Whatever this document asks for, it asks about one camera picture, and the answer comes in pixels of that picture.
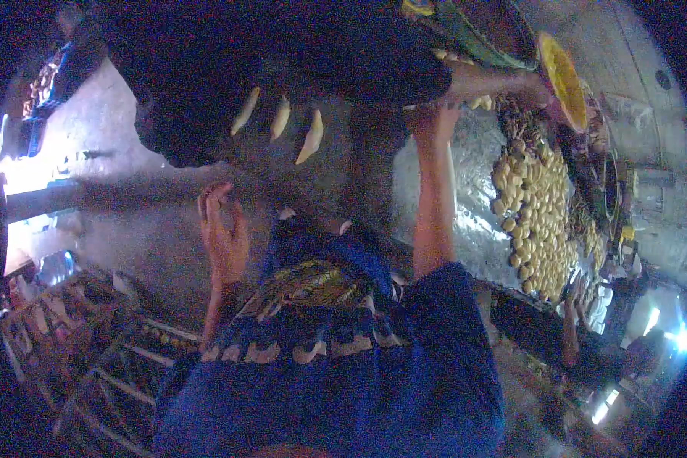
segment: food ingredient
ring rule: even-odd
[[[313,121],[311,122],[311,128],[308,130],[308,134],[305,136],[305,143],[302,145],[298,159],[295,160],[296,166],[308,160],[313,153],[318,151],[321,147],[321,140],[323,139],[323,130],[321,111],[316,108],[313,110]]]
[[[235,136],[237,132],[239,132],[239,129],[245,126],[247,124],[247,121],[250,120],[250,116],[252,116],[252,111],[254,111],[254,107],[257,106],[257,100],[259,99],[259,93],[261,89],[259,87],[256,87],[252,89],[250,92],[249,96],[247,97],[247,101],[245,102],[245,105],[242,107],[242,110],[239,112],[236,118],[234,118],[234,123],[231,125],[231,136]]]
[[[277,114],[275,115],[275,119],[273,119],[273,124],[269,126],[269,140],[271,142],[274,142],[283,134],[289,118],[290,100],[283,94],[280,97],[280,103],[277,105]]]
[[[577,243],[568,240],[567,166],[539,129],[507,123],[506,131],[508,146],[492,174],[500,192],[492,207],[512,236],[509,263],[522,291],[556,300],[578,260]]]

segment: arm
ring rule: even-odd
[[[234,203],[234,227],[227,229],[221,221],[221,209],[228,203],[230,183],[214,184],[198,197],[198,214],[202,219],[203,244],[211,264],[211,299],[203,322],[202,343],[199,351],[206,351],[213,342],[221,319],[234,313],[234,285],[242,278],[249,258],[247,221],[242,207]]]
[[[214,341],[219,322],[229,321],[234,313],[234,287],[229,285],[220,290],[211,290],[211,299],[206,307],[206,318],[203,321],[202,343],[198,351],[203,353]]]
[[[563,364],[571,368],[580,359],[580,346],[577,342],[577,330],[575,328],[575,309],[572,303],[565,303],[565,316],[563,317]]]
[[[414,277],[420,279],[456,260],[453,190],[448,180],[448,143],[459,108],[420,108],[410,128],[420,159],[420,203],[414,227]]]
[[[575,288],[565,300],[565,316],[563,317],[563,364],[571,368],[580,360],[580,346],[577,342],[577,329],[575,327],[575,299],[581,298],[583,293],[582,277],[575,281]],[[578,312],[581,321],[585,323],[585,315]]]

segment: ceiling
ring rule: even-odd
[[[595,95],[605,93],[612,145],[639,169],[632,216],[640,255],[687,287],[687,107],[666,59],[619,0],[516,3],[571,53]]]

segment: hand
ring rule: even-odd
[[[249,259],[247,220],[239,202],[234,202],[231,211],[234,222],[232,229],[227,229],[222,223],[222,208],[229,204],[231,188],[229,182],[216,183],[204,189],[197,200],[203,245],[211,263],[211,288],[214,291],[222,291],[241,280]]]
[[[418,149],[425,145],[429,147],[446,147],[453,138],[456,123],[461,115],[460,103],[446,103],[444,100],[437,105],[418,106],[406,118],[407,128],[418,143]]]

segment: light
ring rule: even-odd
[[[664,337],[674,342],[679,353],[687,352],[687,324],[685,322],[680,324],[679,332],[677,334],[664,333]]]
[[[682,327],[679,330],[676,342],[677,350],[679,350],[680,353],[687,352],[687,329],[684,327],[684,323],[682,323]]]
[[[657,307],[654,307],[651,309],[651,314],[649,315],[649,323],[646,324],[646,331],[644,331],[644,335],[649,334],[649,331],[651,331],[651,328],[656,326],[656,324],[660,320],[660,310]]]
[[[595,410],[595,415],[593,416],[593,424],[598,424],[606,417],[608,414],[608,405],[605,402],[601,402],[598,409]]]
[[[611,394],[609,394],[608,397],[606,398],[606,402],[608,403],[608,405],[613,405],[616,398],[618,398],[618,391],[613,390],[613,391],[611,391]]]

